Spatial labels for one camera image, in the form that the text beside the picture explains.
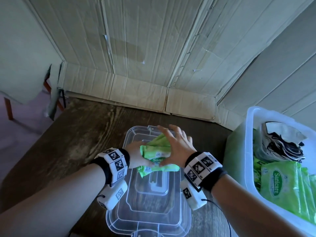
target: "transparent container lid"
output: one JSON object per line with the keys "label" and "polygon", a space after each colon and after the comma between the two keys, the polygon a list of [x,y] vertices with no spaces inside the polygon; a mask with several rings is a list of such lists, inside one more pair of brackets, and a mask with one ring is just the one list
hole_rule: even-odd
{"label": "transparent container lid", "polygon": [[[126,134],[123,147],[134,141],[149,142],[160,131],[155,126],[134,126]],[[183,169],[155,171],[140,177],[128,170],[128,190],[116,207],[106,212],[108,227],[117,234],[137,237],[185,236],[191,227],[191,209],[180,189]]]}

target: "black cable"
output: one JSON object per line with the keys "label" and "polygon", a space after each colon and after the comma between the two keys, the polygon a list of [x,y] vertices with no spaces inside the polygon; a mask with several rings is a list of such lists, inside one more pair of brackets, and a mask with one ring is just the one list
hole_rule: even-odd
{"label": "black cable", "polygon": [[[217,205],[217,204],[215,204],[213,201],[211,201],[211,200],[207,200],[207,199],[201,199],[202,201],[208,201],[208,202],[211,202],[211,203],[213,203],[214,205],[216,205],[218,208],[219,208],[219,206]],[[232,237],[232,230],[231,230],[231,228],[230,228],[230,223],[228,222],[228,219],[226,219],[227,220],[227,223],[228,223],[228,227],[229,227],[229,236],[230,237]]]}

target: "black wrist strap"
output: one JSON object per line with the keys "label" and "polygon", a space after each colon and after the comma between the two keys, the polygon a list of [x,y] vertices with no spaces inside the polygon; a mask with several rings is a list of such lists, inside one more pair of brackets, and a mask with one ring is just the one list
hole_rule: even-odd
{"label": "black wrist strap", "polygon": [[[197,156],[202,154],[203,152],[196,151],[192,155],[189,156],[187,161],[185,162],[185,167]],[[208,191],[211,191],[213,186],[216,184],[216,182],[225,174],[227,174],[227,171],[225,171],[222,167],[216,168],[214,171],[210,172],[200,183],[200,187],[203,187],[207,189]]]}
{"label": "black wrist strap", "polygon": [[[122,148],[119,148],[119,151],[124,155],[127,167],[129,167],[129,165],[130,165],[129,153]],[[106,162],[106,160],[103,157],[97,157],[97,158],[93,159],[90,162],[90,164],[97,164],[98,166],[100,166],[105,174],[105,184],[111,184],[112,173],[111,173],[110,165]]]}

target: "plastic storage bin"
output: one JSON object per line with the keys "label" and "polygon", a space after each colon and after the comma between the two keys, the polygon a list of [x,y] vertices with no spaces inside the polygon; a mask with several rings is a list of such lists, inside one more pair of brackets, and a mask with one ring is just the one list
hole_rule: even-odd
{"label": "plastic storage bin", "polygon": [[227,138],[223,167],[231,177],[265,205],[297,228],[311,236],[316,236],[315,225],[264,199],[255,188],[253,181],[252,130],[253,128],[257,129],[261,123],[266,121],[285,123],[295,127],[307,136],[307,139],[303,141],[305,146],[302,147],[302,150],[306,159],[302,161],[302,166],[308,167],[309,174],[316,174],[316,132],[288,116],[257,106],[248,109],[246,120]]}
{"label": "plastic storage bin", "polygon": [[[149,142],[160,135],[157,127],[134,126],[126,134],[123,147],[134,141]],[[131,236],[185,236],[191,227],[191,209],[180,189],[184,178],[178,172],[155,171],[141,178],[128,170],[128,190],[116,207],[106,212],[108,227],[117,234]]]}

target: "dark wood tabletop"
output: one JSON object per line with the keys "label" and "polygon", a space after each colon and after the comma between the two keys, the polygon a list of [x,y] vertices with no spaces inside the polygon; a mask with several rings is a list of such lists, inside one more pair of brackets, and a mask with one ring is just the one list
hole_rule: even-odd
{"label": "dark wood tabletop", "polygon": [[[230,130],[206,121],[151,111],[72,99],[69,107],[54,121],[4,179],[0,189],[1,211],[5,211],[87,165],[97,153],[109,147],[122,147],[133,126],[175,124],[192,136],[199,151],[211,152],[223,161]],[[105,221],[105,210],[96,201],[73,227],[84,236],[119,236]],[[188,236],[229,236],[227,221],[212,203],[192,211]]]}

